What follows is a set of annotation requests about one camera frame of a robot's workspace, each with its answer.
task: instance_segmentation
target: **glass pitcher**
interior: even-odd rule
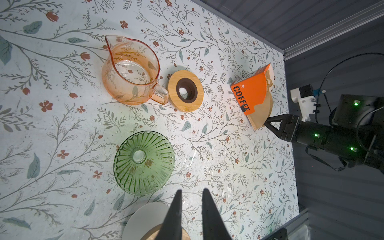
[[[109,58],[102,69],[103,84],[117,101],[138,105],[150,98],[162,105],[169,93],[157,83],[159,60],[145,43],[122,36],[105,37]]]

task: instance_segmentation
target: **table surface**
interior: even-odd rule
[[[120,239],[141,206],[170,204],[183,189],[182,225],[202,239],[208,188],[234,239],[260,239],[298,215],[291,144],[254,131],[230,83],[271,63],[272,115],[286,113],[283,56],[188,0],[1,1],[0,238]],[[144,41],[160,60],[159,83],[190,70],[202,106],[182,113],[152,100],[116,103],[101,81],[104,35]],[[152,195],[124,193],[116,149],[157,131],[175,169]]]

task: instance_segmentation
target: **gray wall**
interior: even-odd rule
[[[201,0],[281,49],[379,0]]]
[[[287,89],[306,84],[319,88],[325,74],[338,62],[365,52],[384,53],[384,17],[286,61]],[[334,109],[341,94],[384,96],[384,58],[364,56],[335,69],[323,85]],[[328,124],[329,109],[321,97],[320,123]],[[290,113],[300,115],[289,96]],[[314,152],[333,166],[336,156]],[[293,145],[299,202],[309,208],[312,238],[384,239],[384,175],[357,166],[335,172]]]

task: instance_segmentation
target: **coffee filter box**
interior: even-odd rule
[[[241,110],[255,130],[263,126],[272,112],[273,99],[269,88],[274,79],[272,65],[268,64],[236,80],[231,86]]]

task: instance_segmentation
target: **green glass plate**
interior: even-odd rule
[[[129,194],[147,195],[168,181],[175,154],[168,139],[157,132],[131,135],[115,156],[113,171],[119,186]]]

